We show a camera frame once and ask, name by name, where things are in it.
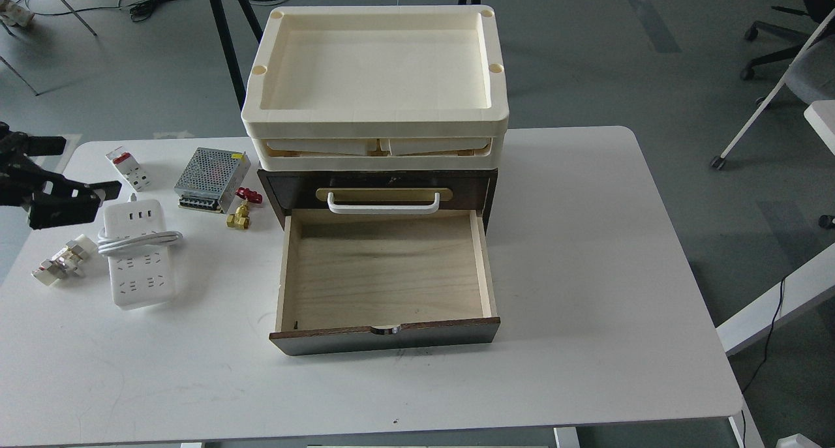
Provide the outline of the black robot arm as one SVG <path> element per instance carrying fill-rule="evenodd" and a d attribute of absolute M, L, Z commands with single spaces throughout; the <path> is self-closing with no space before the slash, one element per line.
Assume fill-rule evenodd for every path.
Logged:
<path fill-rule="evenodd" d="M 59 156 L 66 142 L 1 124 L 1 203 L 27 211 L 33 230 L 93 222 L 102 202 L 119 196 L 119 181 L 78 183 L 32 161 L 32 156 Z"/>

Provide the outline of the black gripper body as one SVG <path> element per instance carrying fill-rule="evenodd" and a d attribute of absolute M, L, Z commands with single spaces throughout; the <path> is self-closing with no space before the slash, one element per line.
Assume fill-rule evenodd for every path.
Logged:
<path fill-rule="evenodd" d="M 92 187 L 42 169 L 22 150 L 17 153 L 17 199 L 33 230 L 89 223 L 99 209 Z"/>

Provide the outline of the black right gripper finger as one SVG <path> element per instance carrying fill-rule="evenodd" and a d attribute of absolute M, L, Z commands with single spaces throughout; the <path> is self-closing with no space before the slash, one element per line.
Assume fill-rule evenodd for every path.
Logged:
<path fill-rule="evenodd" d="M 59 156 L 65 151 L 67 139 L 62 136 L 14 134 L 15 157 Z"/>

